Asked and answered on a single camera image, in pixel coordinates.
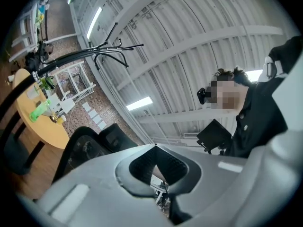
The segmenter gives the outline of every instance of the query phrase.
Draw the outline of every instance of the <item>cup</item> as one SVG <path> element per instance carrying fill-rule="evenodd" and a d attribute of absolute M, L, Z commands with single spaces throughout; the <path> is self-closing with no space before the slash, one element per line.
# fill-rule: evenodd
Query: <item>cup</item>
<path fill-rule="evenodd" d="M 33 87 L 31 87 L 28 91 L 27 91 L 27 97 L 31 100 L 33 100 L 34 98 L 39 96 L 39 88 L 36 88 L 35 85 Z"/>

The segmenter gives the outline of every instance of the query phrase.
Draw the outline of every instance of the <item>white corrugated ceiling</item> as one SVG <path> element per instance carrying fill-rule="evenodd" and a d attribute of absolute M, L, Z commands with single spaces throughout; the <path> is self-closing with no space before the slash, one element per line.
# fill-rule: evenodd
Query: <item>white corrugated ceiling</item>
<path fill-rule="evenodd" d="M 154 142 L 178 145 L 213 118 L 234 132 L 234 114 L 202 106 L 196 96 L 218 68 L 261 69 L 271 48 L 298 33 L 275 0 L 75 0 L 74 7 L 84 34 L 102 8 L 94 45 L 115 22 L 112 44 L 144 44 L 125 53 L 127 70 L 105 59 L 103 75 L 124 106 L 150 96 L 153 104 L 131 117 Z"/>

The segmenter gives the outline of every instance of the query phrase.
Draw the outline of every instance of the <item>dark curly hair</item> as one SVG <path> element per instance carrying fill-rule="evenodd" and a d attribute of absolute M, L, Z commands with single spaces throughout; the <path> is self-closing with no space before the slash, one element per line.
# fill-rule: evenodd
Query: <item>dark curly hair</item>
<path fill-rule="evenodd" d="M 239 69 L 238 67 L 236 67 L 235 69 L 233 69 L 233 71 L 231 70 L 224 70 L 222 68 L 220 68 L 215 74 L 214 76 L 216 77 L 217 81 L 234 81 L 238 84 L 244 85 L 249 87 L 252 83 L 249 80 L 246 72 L 242 69 Z"/>

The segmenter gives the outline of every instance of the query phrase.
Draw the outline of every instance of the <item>paper sheet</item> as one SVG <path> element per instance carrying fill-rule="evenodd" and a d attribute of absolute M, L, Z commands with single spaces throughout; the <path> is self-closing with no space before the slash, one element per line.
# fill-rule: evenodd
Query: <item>paper sheet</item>
<path fill-rule="evenodd" d="M 86 112 L 88 112 L 89 110 L 91 110 L 91 107 L 89 106 L 88 103 L 82 104 L 82 107 L 85 109 Z"/>
<path fill-rule="evenodd" d="M 97 115 L 95 118 L 93 118 L 93 121 L 95 122 L 95 124 L 98 124 L 101 120 L 102 119 L 99 115 Z"/>
<path fill-rule="evenodd" d="M 93 109 L 92 111 L 89 112 L 89 116 L 92 119 L 93 117 L 95 117 L 97 115 L 97 112 L 95 109 Z"/>
<path fill-rule="evenodd" d="M 104 127 L 106 126 L 106 123 L 104 121 L 102 121 L 100 124 L 98 124 L 98 127 L 103 130 Z"/>

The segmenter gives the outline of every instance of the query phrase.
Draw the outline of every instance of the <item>plastic bottle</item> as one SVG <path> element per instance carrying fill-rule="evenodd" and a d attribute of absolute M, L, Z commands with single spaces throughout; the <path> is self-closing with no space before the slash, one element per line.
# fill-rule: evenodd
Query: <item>plastic bottle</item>
<path fill-rule="evenodd" d="M 50 100 L 47 100 L 43 103 L 41 103 L 33 112 L 30 113 L 29 118 L 32 122 L 36 122 L 37 118 L 43 114 L 51 104 Z"/>
<path fill-rule="evenodd" d="M 65 122 L 65 121 L 66 121 L 66 118 L 65 118 L 64 115 L 62 115 L 62 116 L 60 117 L 60 119 L 58 119 L 57 124 L 62 124 L 62 123 Z"/>

